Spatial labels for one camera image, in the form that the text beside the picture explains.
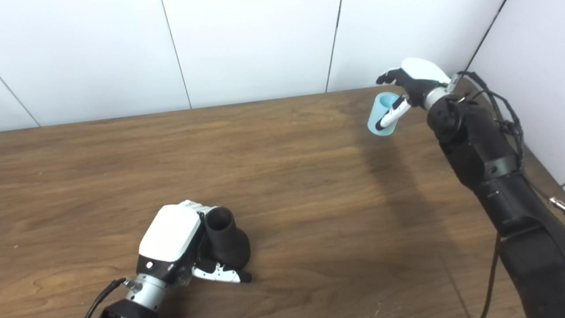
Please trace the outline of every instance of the light blue cup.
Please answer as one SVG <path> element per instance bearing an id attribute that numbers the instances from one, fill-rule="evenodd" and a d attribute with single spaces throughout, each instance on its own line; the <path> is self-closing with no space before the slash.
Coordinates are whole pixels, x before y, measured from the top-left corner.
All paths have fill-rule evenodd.
<path id="1" fill-rule="evenodd" d="M 375 103 L 373 104 L 373 109 L 371 110 L 371 115 L 369 115 L 369 121 L 367 122 L 367 128 L 369 128 L 373 134 L 378 136 L 388 136 L 392 134 L 398 120 L 395 120 L 387 128 L 380 131 L 375 128 L 375 125 L 397 99 L 398 95 L 389 92 L 380 93 L 375 97 Z"/>

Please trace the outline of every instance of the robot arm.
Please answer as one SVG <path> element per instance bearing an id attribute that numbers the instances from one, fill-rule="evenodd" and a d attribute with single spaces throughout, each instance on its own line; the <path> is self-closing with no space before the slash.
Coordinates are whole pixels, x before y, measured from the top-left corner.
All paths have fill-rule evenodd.
<path id="1" fill-rule="evenodd" d="M 381 75 L 377 83 L 395 82 L 407 92 L 400 98 L 428 111 L 428 126 L 449 164 L 459 181 L 473 191 L 502 238 L 499 256 L 526 316 L 562 317 L 565 226 L 532 189 L 520 156 L 490 112 L 453 94 L 460 75 L 446 82 L 447 76 L 433 63 L 405 62 Z M 565 212 L 561 201 L 549 198 L 549 202 Z"/>
<path id="2" fill-rule="evenodd" d="M 192 277 L 221 282 L 251 282 L 242 271 L 250 257 L 249 239 L 236 228 L 232 212 L 192 201 L 165 205 L 139 247 L 137 278 L 114 281 L 91 307 L 123 283 L 126 297 L 106 307 L 101 318 L 157 318 L 165 293 Z"/>

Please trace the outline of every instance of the cable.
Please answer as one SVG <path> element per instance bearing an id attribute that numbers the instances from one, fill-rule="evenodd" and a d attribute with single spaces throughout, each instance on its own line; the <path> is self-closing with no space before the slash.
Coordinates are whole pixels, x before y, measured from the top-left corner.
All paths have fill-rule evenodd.
<path id="1" fill-rule="evenodd" d="M 490 266 L 490 275 L 489 275 L 489 283 L 486 287 L 486 299 L 485 305 L 483 307 L 483 312 L 481 313 L 481 318 L 486 318 L 486 315 L 489 313 L 490 308 L 490 300 L 493 296 L 493 289 L 494 289 L 494 277 L 496 275 L 496 265 L 498 264 L 498 251 L 500 249 L 500 234 L 496 235 L 496 241 L 494 242 L 494 255 L 493 255 L 493 262 Z"/>
<path id="2" fill-rule="evenodd" d="M 121 284 L 125 283 L 126 280 L 126 277 L 122 277 L 119 280 L 112 281 L 106 288 L 104 288 L 104 290 L 102 290 L 102 292 L 96 297 L 94 303 L 92 303 L 92 306 L 90 306 L 90 309 L 88 309 L 88 312 L 86 312 L 86 316 L 84 316 L 84 318 L 90 318 L 94 313 L 94 310 L 96 310 L 96 307 L 98 307 L 98 305 L 104 300 L 104 298 L 106 298 Z"/>

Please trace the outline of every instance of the wooden table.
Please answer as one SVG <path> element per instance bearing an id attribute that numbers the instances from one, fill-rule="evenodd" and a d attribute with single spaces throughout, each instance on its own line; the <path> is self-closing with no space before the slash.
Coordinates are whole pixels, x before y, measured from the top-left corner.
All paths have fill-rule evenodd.
<path id="1" fill-rule="evenodd" d="M 478 317 L 494 229 L 425 112 L 367 130 L 383 90 L 1 133 L 0 317 L 82 317 L 135 276 L 158 209 L 185 199 L 233 210 L 254 281 L 193 280 L 161 317 Z M 524 316 L 502 266 L 491 310 Z"/>

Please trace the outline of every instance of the white wall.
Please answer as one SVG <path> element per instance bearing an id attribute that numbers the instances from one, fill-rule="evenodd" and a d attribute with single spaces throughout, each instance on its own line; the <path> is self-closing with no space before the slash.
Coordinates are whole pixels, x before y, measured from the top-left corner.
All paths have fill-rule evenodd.
<path id="1" fill-rule="evenodd" d="M 0 77 L 40 125 L 190 108 L 159 0 L 0 1 Z"/>
<path id="2" fill-rule="evenodd" d="M 33 118 L 0 81 L 0 131 L 32 127 L 37 127 Z"/>
<path id="3" fill-rule="evenodd" d="M 342 0 L 330 73 L 339 0 L 4 0 L 0 77 L 40 125 L 368 87 L 464 68 L 501 1 Z"/>
<path id="4" fill-rule="evenodd" d="M 375 85 L 407 57 L 464 70 L 502 0 L 343 0 L 328 91 Z"/>
<path id="5" fill-rule="evenodd" d="M 339 0 L 164 0 L 192 107 L 325 92 Z"/>
<path id="6" fill-rule="evenodd" d="M 559 184 L 565 183 L 563 12 L 563 1 L 507 1 L 470 67 L 510 101 L 526 145 Z"/>

